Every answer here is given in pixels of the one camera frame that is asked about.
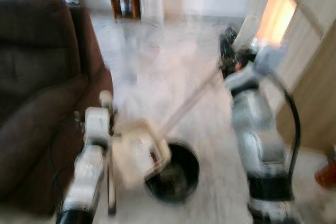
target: window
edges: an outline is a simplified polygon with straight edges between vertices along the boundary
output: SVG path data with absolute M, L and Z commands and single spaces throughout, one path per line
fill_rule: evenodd
M 280 44 L 296 7 L 294 0 L 268 0 L 256 38 Z

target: black bucket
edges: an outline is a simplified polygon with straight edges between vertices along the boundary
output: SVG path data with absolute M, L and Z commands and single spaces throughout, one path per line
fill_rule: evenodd
M 171 162 L 157 175 L 147 179 L 149 191 L 159 200 L 184 202 L 197 187 L 200 164 L 196 154 L 185 144 L 168 143 Z

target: marble floor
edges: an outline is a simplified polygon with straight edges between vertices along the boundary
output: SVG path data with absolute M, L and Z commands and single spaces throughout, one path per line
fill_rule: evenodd
M 154 23 L 118 23 L 93 13 L 92 23 L 114 83 L 120 120 L 147 118 L 163 124 L 210 72 L 218 57 L 218 34 L 241 19 L 189 17 Z M 117 191 L 117 215 L 107 216 L 103 188 L 95 223 L 217 224 L 252 223 L 246 209 L 247 182 L 230 126 L 231 97 L 222 82 L 206 90 L 199 104 L 170 133 L 198 154 L 201 172 L 196 192 L 180 206 L 155 200 L 143 186 Z M 324 157 L 300 152 L 294 192 L 306 223 L 335 224 L 336 193 L 321 189 L 314 172 Z M 2 223 L 55 223 L 0 209 Z

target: brown sofa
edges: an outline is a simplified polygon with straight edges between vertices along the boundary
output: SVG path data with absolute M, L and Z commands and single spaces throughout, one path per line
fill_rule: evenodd
M 54 212 L 83 146 L 73 112 L 99 105 L 103 89 L 113 90 L 112 79 L 87 9 L 0 0 L 2 203 Z

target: black cable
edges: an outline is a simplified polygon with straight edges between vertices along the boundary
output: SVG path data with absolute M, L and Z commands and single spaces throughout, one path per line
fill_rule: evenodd
M 286 87 L 284 86 L 283 82 L 280 81 L 280 78 L 274 73 L 270 72 L 266 77 L 273 83 L 275 84 L 279 89 L 281 89 L 285 95 L 285 99 L 292 111 L 292 115 L 294 118 L 294 124 L 295 124 L 295 140 L 293 142 L 293 153 L 292 153 L 292 158 L 290 160 L 290 165 L 288 169 L 288 175 L 289 179 L 292 181 L 293 177 L 293 172 L 294 172 L 294 167 L 296 164 L 296 159 L 299 153 L 299 148 L 301 144 L 301 123 L 300 123 L 300 116 L 298 109 L 295 105 L 295 101 L 293 97 L 288 93 Z
M 59 180 L 58 180 L 58 176 L 59 176 L 61 173 L 63 173 L 64 171 L 68 170 L 68 169 L 69 169 L 69 166 L 63 167 L 63 168 L 60 169 L 56 174 L 54 174 L 54 176 L 53 176 L 53 180 L 52 180 L 52 183 L 51 183 L 51 193 L 53 192 L 54 185 L 55 185 L 55 181 L 57 180 L 57 181 L 59 182 Z M 61 206 L 60 206 L 60 207 L 57 207 L 57 200 L 56 200 L 56 199 L 54 199 L 54 205 L 55 205 L 55 209 L 56 209 L 56 216 L 58 217 L 59 214 L 60 214 L 60 211 L 59 211 L 59 210 L 60 210 Z
M 49 156 L 49 164 L 50 164 L 50 168 L 51 168 L 51 172 L 53 174 L 53 179 L 52 179 L 52 185 L 51 185 L 51 192 L 53 191 L 54 189 L 54 185 L 56 183 L 56 187 L 57 187 L 57 190 L 58 190 L 58 194 L 59 194 L 59 197 L 61 199 L 61 204 L 63 202 L 63 193 L 62 193 L 62 187 L 60 185 L 60 182 L 59 182 L 59 174 L 64 172 L 65 170 L 67 170 L 69 167 L 66 166 L 66 167 L 63 167 L 62 169 L 60 169 L 59 171 L 56 171 L 55 169 L 55 166 L 53 164 L 53 159 L 52 159 L 52 154 L 51 154 L 51 148 L 52 148 L 52 144 L 57 136 L 57 134 L 59 133 L 59 129 L 61 126 L 65 125 L 65 124 L 68 124 L 68 123 L 75 123 L 75 119 L 72 118 L 72 117 L 65 117 L 63 119 L 61 119 L 59 121 L 59 123 L 57 124 L 56 128 L 54 129 L 52 135 L 51 135 L 51 139 L 50 139 L 50 142 L 49 142 L 49 149 L 48 149 L 48 156 Z M 55 205 L 55 208 L 56 208 L 56 211 L 58 210 L 57 209 L 57 202 L 56 200 L 54 199 L 54 205 Z

